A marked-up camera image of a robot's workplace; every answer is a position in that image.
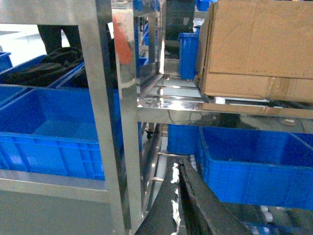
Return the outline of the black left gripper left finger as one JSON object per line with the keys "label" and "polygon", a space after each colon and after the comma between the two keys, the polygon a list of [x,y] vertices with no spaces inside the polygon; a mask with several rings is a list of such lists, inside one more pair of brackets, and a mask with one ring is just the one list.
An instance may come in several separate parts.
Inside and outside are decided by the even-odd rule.
{"label": "black left gripper left finger", "polygon": [[136,231],[137,235],[178,235],[181,223],[179,212],[179,160],[168,167],[154,203]]}

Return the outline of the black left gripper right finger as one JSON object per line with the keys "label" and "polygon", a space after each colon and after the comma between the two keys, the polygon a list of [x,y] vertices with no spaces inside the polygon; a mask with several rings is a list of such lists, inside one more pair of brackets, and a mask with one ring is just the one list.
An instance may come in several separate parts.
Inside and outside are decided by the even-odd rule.
{"label": "black left gripper right finger", "polygon": [[252,234],[218,199],[187,160],[182,160],[179,165],[179,187],[188,235]]}

